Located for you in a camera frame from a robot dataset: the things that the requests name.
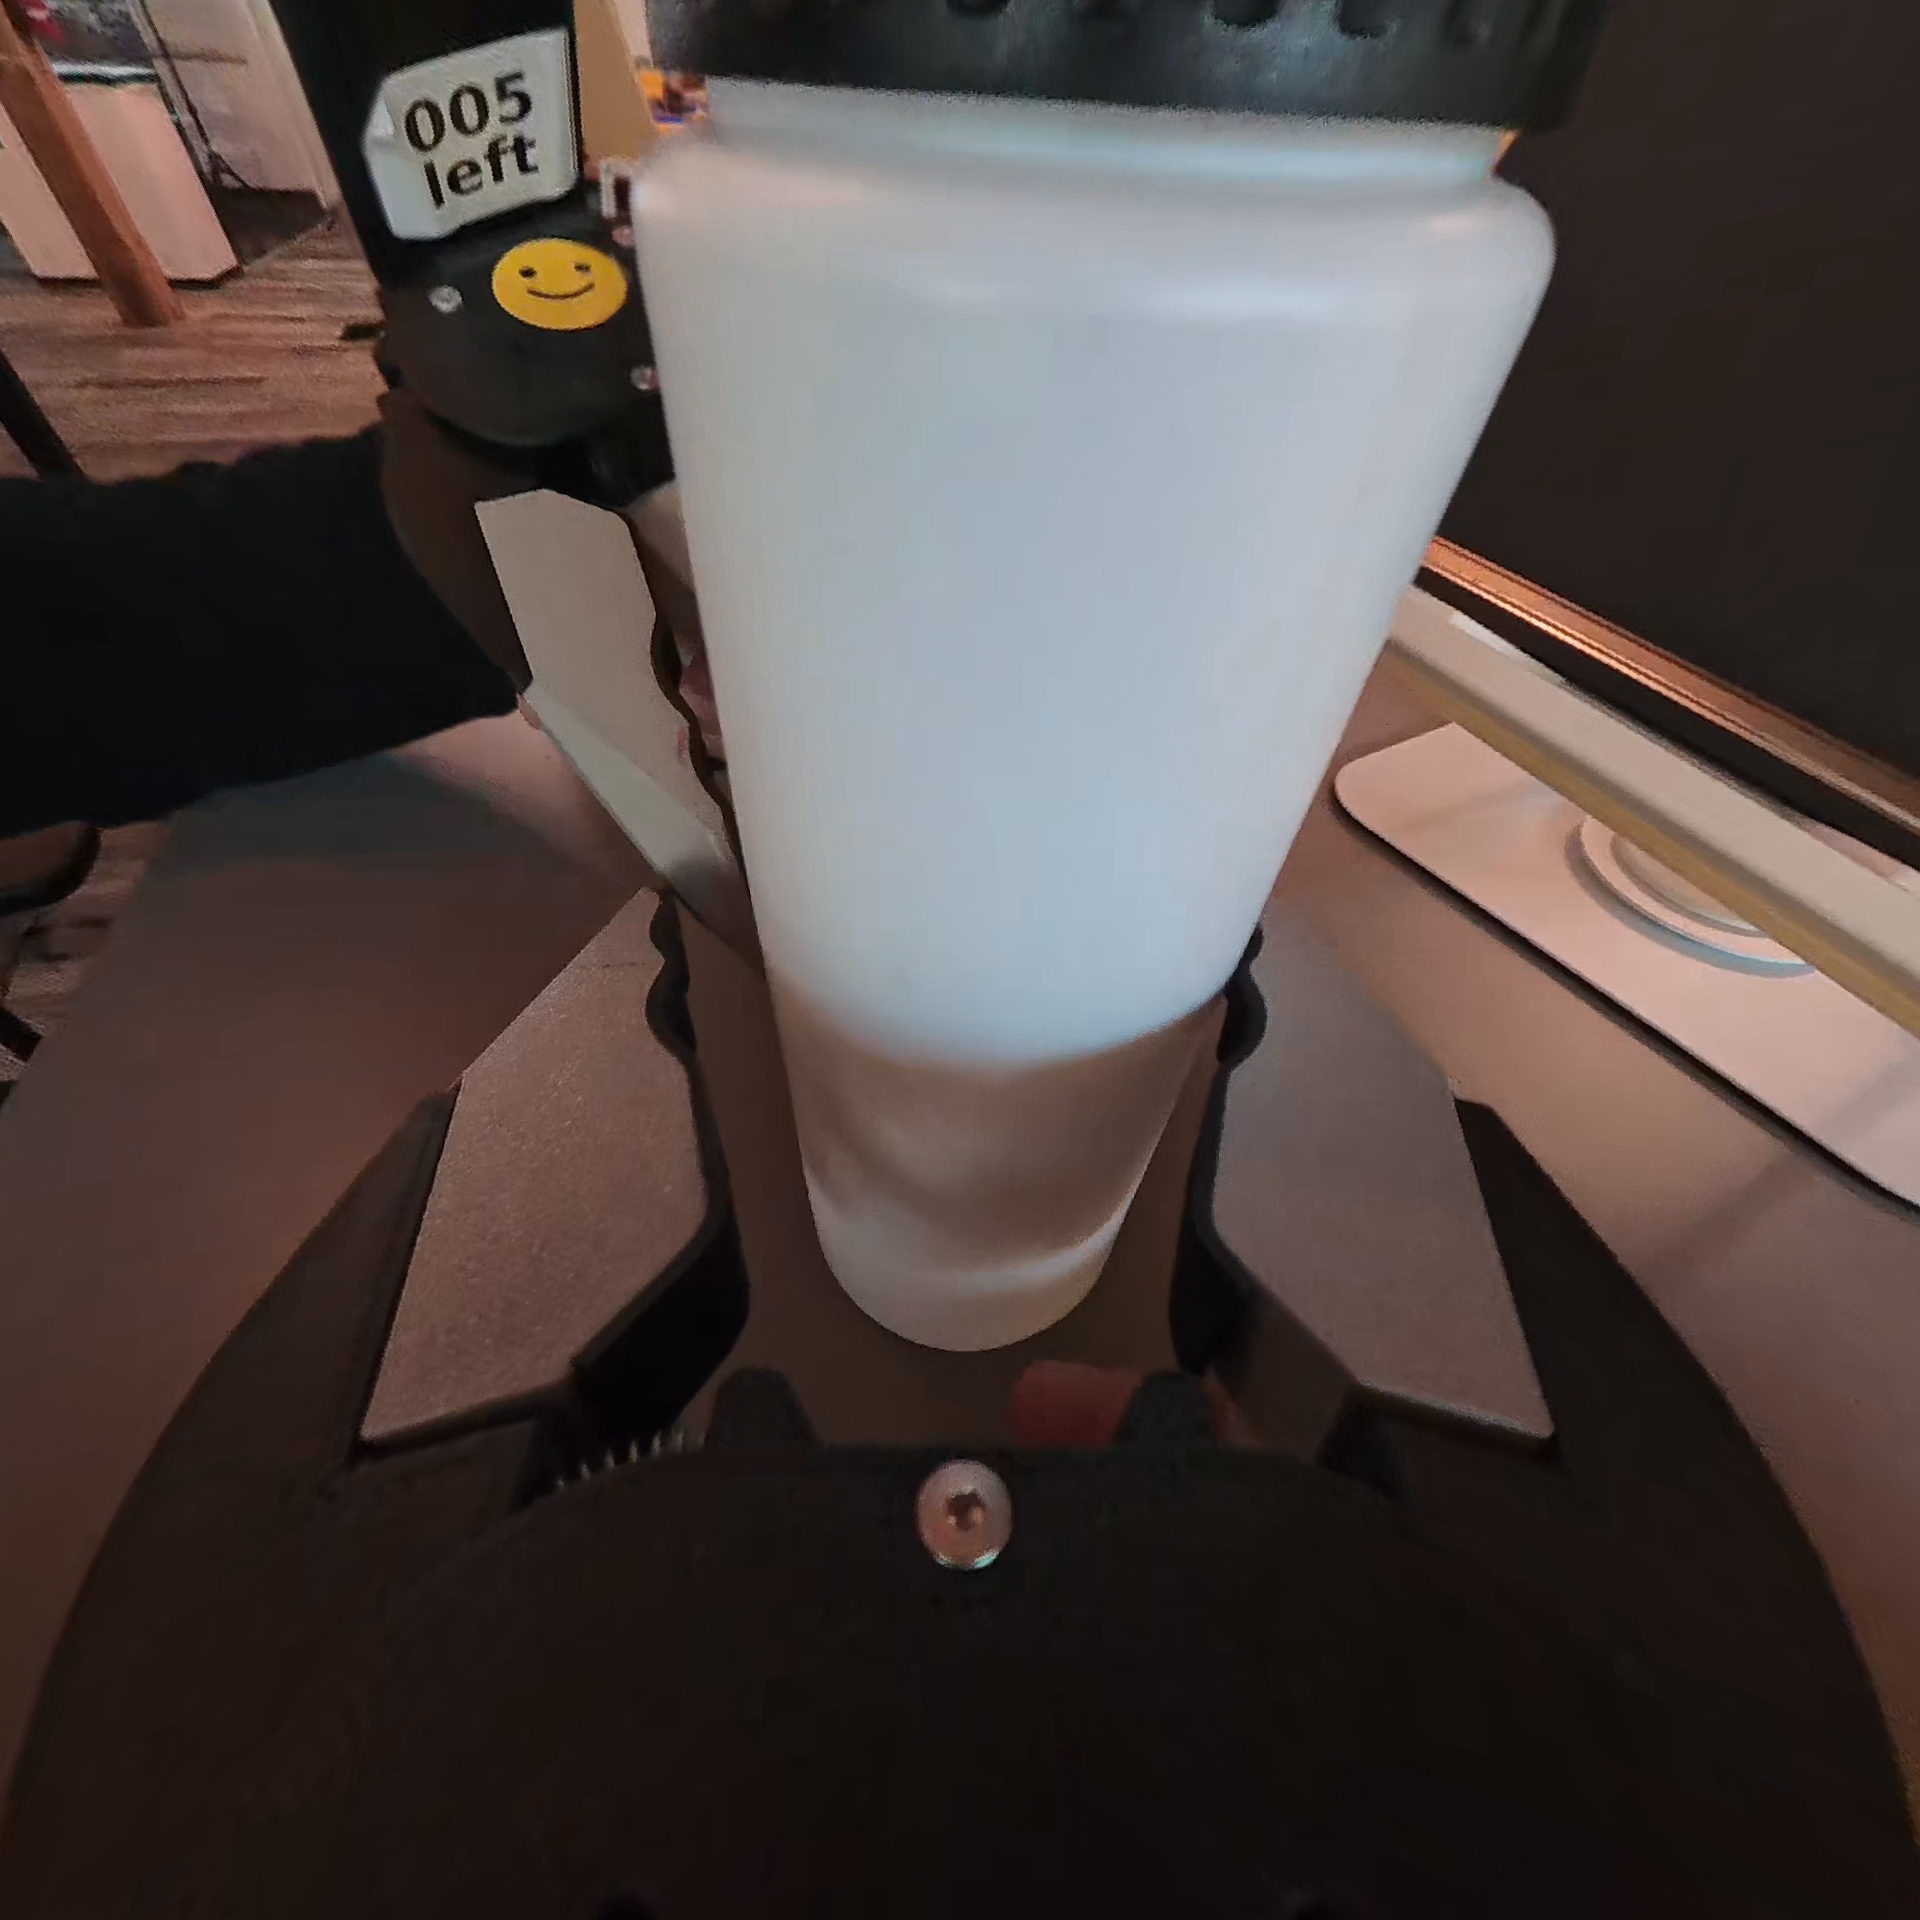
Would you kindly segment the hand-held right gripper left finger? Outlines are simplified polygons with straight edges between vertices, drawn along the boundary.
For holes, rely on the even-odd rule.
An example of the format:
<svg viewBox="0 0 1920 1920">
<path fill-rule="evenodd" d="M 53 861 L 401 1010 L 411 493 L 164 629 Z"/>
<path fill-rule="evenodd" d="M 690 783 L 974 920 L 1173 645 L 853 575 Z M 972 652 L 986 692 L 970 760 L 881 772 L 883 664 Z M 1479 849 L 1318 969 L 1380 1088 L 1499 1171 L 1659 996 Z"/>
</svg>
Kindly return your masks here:
<svg viewBox="0 0 1920 1920">
<path fill-rule="evenodd" d="M 747 1322 L 676 903 L 635 893 L 465 1071 L 362 1436 L 679 1423 Z"/>
</svg>

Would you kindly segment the wooden book stand white base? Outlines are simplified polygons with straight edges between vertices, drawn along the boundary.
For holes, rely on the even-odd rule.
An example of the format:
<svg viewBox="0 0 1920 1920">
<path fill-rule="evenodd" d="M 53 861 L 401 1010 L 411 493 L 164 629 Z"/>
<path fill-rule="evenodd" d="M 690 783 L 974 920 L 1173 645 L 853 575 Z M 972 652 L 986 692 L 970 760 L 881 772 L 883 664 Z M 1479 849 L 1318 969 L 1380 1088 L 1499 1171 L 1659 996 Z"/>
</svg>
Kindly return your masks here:
<svg viewBox="0 0 1920 1920">
<path fill-rule="evenodd" d="M 1917 5 L 1609 5 L 1421 588 L 1915 896 Z M 1915 1207 L 1915 1039 L 1462 727 L 1335 803 Z"/>
</svg>

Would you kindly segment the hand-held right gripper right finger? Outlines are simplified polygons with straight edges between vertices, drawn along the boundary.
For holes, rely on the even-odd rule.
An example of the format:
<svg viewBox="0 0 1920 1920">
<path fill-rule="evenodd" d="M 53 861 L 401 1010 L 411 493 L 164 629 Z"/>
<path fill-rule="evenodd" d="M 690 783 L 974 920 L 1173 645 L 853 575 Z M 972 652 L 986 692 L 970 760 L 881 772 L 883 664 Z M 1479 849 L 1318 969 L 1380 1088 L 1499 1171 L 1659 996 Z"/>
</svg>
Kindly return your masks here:
<svg viewBox="0 0 1920 1920">
<path fill-rule="evenodd" d="M 1261 1449 L 1321 1449 L 1367 1412 L 1545 1449 L 1444 1072 L 1302 921 L 1263 921 L 1222 1001 L 1173 1266 L 1177 1362 Z"/>
</svg>

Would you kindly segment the wooden post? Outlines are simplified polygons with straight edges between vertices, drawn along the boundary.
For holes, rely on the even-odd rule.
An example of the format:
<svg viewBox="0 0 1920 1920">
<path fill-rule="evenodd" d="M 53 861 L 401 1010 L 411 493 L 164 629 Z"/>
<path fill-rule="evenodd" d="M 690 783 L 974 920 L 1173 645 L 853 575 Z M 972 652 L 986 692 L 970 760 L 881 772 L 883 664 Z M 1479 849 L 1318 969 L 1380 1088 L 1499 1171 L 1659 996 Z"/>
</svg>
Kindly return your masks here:
<svg viewBox="0 0 1920 1920">
<path fill-rule="evenodd" d="M 118 321 L 135 330 L 183 322 L 186 307 L 173 284 L 38 48 L 25 7 L 17 3 L 2 5 L 2 104 Z"/>
</svg>

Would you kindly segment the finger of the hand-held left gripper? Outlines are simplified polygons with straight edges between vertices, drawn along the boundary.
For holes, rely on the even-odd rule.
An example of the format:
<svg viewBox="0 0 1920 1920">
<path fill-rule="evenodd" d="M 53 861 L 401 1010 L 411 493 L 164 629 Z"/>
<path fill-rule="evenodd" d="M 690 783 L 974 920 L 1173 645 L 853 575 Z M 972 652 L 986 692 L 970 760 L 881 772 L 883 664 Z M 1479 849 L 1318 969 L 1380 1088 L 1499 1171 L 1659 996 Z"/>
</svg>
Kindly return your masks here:
<svg viewBox="0 0 1920 1920">
<path fill-rule="evenodd" d="M 725 944 L 754 939 L 692 725 L 657 665 L 657 601 L 633 525 L 553 490 L 481 500 L 477 528 L 531 669 L 525 707 L 603 812 Z"/>
</svg>

